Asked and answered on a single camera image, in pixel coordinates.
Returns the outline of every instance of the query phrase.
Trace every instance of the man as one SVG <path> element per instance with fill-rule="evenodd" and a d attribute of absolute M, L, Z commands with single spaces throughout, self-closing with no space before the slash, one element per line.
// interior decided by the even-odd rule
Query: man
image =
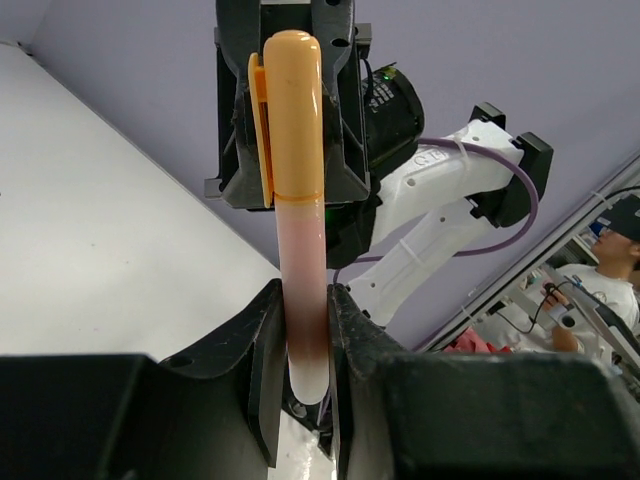
<path fill-rule="evenodd" d="M 574 281 L 613 310 L 638 333 L 640 312 L 630 278 L 640 264 L 640 199 L 635 196 L 618 202 L 599 222 L 607 225 L 600 233 L 592 252 L 598 259 L 596 268 L 566 265 L 558 272 Z M 557 290 L 543 289 L 531 298 L 544 311 L 568 300 Z M 559 326 L 551 332 L 532 324 L 517 305 L 512 304 L 474 326 L 483 340 L 497 348 L 508 346 L 513 351 L 580 352 L 591 358 L 611 362 L 611 348 L 588 325 L 571 331 Z"/>

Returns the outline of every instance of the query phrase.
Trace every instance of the robotic arm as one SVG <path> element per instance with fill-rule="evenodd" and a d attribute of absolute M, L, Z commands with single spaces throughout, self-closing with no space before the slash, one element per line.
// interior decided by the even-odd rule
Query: robotic arm
<path fill-rule="evenodd" d="M 485 146 L 514 165 L 525 155 L 514 139 L 491 121 L 472 119 L 447 139 Z M 548 168 L 551 149 L 538 143 L 542 148 L 536 159 Z M 360 307 L 376 324 L 386 325 L 406 298 L 449 258 L 498 226 L 492 223 L 495 219 L 491 215 L 480 213 L 473 197 L 504 190 L 512 180 L 512 172 L 492 158 L 462 148 L 420 146 L 409 161 L 381 182 L 378 196 L 382 205 L 376 212 L 371 245 L 426 215 L 382 260 L 349 282 Z M 539 187 L 542 193 L 544 185 Z M 527 193 L 518 201 L 528 205 Z"/>

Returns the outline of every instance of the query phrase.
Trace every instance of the highlighter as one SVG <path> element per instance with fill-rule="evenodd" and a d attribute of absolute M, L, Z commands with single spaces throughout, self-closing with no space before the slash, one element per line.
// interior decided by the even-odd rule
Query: highlighter
<path fill-rule="evenodd" d="M 278 32 L 249 60 L 266 207 L 275 207 L 291 388 L 303 404 L 329 387 L 321 50 Z"/>

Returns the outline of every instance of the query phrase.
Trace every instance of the white table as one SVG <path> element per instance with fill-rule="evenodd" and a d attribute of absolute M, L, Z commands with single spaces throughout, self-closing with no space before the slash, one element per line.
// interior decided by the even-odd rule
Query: white table
<path fill-rule="evenodd" d="M 0 45 L 1 354 L 159 360 L 278 276 L 29 57 Z M 330 478 L 312 443 L 283 418 L 271 478 Z"/>

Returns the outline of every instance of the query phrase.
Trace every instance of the purple cable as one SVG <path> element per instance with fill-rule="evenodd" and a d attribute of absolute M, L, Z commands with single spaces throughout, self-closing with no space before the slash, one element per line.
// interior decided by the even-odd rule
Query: purple cable
<path fill-rule="evenodd" d="M 451 149 L 460 148 L 456 142 L 445 138 L 421 138 L 418 140 L 418 144 Z M 515 242 L 524 237 L 531 229 L 531 227 L 533 226 L 533 222 L 535 222 L 536 217 L 538 216 L 538 206 L 540 203 L 540 199 L 538 198 L 538 191 L 536 190 L 535 185 L 533 184 L 529 176 L 524 172 L 524 170 L 522 170 L 518 165 L 511 163 L 500 153 L 491 150 L 490 148 L 476 145 L 474 143 L 463 142 L 462 145 L 464 145 L 464 148 L 467 151 L 489 157 L 505 168 L 508 168 L 523 183 L 524 187 L 527 190 L 527 193 L 529 194 L 529 201 L 531 203 L 531 211 L 529 212 L 529 217 L 527 218 L 527 221 L 524 223 L 522 228 L 520 228 L 520 230 L 518 230 L 511 238 L 505 240 L 504 242 L 491 245 L 490 247 L 476 248 L 475 250 L 464 250 L 462 252 L 456 253 L 454 256 L 471 257 L 474 255 L 483 255 L 485 253 L 497 252 L 498 250 L 502 250 L 503 248 L 507 248 L 513 245 Z"/>

